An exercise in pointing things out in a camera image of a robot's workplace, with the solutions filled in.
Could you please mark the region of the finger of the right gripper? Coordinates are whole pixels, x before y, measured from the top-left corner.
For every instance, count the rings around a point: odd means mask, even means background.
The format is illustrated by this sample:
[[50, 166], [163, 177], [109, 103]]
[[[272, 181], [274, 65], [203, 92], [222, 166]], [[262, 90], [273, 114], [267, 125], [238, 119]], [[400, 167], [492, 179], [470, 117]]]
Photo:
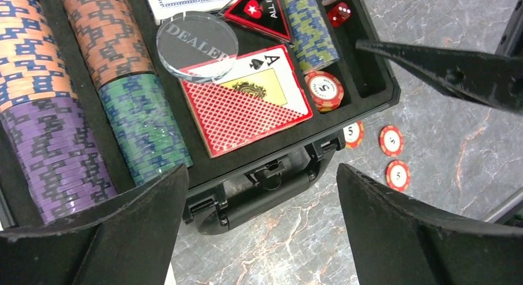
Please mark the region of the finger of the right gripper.
[[355, 47], [389, 59], [440, 94], [522, 114], [522, 58], [359, 39]]

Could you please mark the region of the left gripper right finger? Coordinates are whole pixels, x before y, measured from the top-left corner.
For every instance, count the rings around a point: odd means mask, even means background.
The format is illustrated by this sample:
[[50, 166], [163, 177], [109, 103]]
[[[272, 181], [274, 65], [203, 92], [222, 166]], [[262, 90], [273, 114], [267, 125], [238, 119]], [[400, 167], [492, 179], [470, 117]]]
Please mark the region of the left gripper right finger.
[[360, 284], [521, 284], [522, 229], [462, 217], [342, 163], [337, 187]]

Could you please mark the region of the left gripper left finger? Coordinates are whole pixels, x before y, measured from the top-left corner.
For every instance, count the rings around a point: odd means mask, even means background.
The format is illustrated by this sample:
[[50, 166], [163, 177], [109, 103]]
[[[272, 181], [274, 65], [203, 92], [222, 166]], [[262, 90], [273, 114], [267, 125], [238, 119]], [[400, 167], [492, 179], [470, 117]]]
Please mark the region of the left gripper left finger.
[[187, 197], [182, 165], [45, 226], [1, 233], [2, 284], [163, 284]]

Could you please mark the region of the red white poker chip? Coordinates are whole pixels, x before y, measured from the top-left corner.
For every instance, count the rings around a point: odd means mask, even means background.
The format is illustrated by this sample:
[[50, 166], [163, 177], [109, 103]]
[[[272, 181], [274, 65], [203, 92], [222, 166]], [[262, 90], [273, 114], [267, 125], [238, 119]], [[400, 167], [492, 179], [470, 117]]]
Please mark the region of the red white poker chip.
[[396, 126], [388, 125], [381, 129], [379, 145], [385, 155], [389, 157], [399, 156], [403, 151], [404, 144], [403, 134]]
[[346, 126], [343, 129], [345, 145], [347, 148], [358, 147], [364, 139], [364, 126], [361, 120]]
[[315, 107], [320, 112], [330, 112], [341, 105], [344, 88], [334, 75], [318, 70], [305, 75], [305, 80]]
[[391, 161], [385, 171], [388, 187], [404, 192], [408, 189], [411, 180], [411, 173], [408, 165], [401, 160]]

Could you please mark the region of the purple poker chip roll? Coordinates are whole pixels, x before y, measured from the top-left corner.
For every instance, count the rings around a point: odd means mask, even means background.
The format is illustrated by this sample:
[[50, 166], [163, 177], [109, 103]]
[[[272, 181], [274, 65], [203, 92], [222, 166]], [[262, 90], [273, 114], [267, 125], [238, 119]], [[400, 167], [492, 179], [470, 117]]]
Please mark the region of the purple poker chip roll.
[[117, 196], [78, 99], [18, 104], [1, 113], [1, 123], [45, 223]]

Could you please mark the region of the black poker carrying case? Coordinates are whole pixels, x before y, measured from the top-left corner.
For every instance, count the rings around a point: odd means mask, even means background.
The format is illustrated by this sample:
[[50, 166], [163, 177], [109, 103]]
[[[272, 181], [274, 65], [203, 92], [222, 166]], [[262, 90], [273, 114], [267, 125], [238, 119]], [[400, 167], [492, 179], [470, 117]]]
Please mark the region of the black poker carrying case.
[[189, 172], [190, 223], [225, 233], [316, 183], [347, 125], [398, 103], [363, 0], [1, 0], [1, 193], [44, 225]]

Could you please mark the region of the small red die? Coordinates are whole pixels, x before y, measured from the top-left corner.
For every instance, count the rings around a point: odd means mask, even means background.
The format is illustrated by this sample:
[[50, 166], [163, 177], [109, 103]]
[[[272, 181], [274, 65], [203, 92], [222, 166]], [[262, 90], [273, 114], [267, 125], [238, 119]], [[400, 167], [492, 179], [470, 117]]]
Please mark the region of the small red die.
[[352, 10], [345, 2], [339, 2], [328, 13], [329, 21], [334, 28], [343, 25], [352, 15]]

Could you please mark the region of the green blue chip roll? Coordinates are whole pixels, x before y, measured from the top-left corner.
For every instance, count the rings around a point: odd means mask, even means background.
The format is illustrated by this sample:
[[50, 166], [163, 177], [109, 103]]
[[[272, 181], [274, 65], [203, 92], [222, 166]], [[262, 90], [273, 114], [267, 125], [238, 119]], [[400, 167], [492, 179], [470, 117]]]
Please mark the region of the green blue chip roll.
[[294, 53], [304, 74], [336, 63], [339, 54], [317, 0], [284, 0], [295, 39]]

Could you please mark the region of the pink brown chip roll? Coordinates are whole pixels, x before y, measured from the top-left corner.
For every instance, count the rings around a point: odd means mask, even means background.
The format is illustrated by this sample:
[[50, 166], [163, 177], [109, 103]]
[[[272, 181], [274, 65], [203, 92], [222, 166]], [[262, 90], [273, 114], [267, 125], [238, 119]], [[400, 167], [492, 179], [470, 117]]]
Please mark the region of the pink brown chip roll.
[[1, 0], [1, 111], [31, 101], [77, 98], [37, 0]]

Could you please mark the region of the clear round disc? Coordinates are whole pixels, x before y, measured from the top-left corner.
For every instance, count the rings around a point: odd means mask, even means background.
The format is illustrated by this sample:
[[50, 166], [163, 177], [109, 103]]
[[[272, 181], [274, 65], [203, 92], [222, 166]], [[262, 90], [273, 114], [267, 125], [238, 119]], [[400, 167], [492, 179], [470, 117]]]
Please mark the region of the clear round disc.
[[237, 59], [239, 42], [222, 19], [199, 11], [175, 14], [156, 34], [164, 68], [180, 80], [206, 83], [223, 78]]

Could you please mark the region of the brown 100 chip roll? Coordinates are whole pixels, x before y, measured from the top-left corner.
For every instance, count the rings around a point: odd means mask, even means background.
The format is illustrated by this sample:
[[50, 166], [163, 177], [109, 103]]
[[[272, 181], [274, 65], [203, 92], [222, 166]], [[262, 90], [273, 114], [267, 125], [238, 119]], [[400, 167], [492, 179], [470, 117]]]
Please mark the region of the brown 100 chip roll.
[[97, 90], [124, 76], [155, 73], [128, 0], [61, 0]]

